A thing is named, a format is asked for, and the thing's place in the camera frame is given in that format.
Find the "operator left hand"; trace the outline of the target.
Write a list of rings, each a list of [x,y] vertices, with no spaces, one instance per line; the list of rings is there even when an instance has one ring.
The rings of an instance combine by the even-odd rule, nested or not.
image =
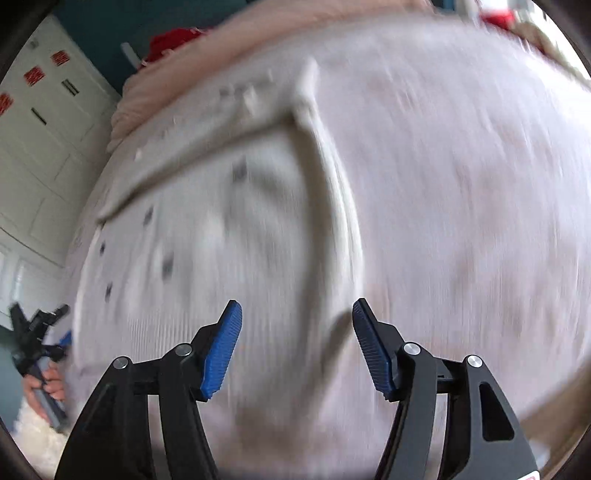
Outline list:
[[[36,398],[35,393],[43,390],[56,401],[65,400],[65,385],[60,373],[59,366],[53,361],[49,361],[47,368],[42,372],[43,380],[32,375],[26,375],[23,381],[23,393],[27,404],[32,410],[47,423],[50,422],[44,407]]]

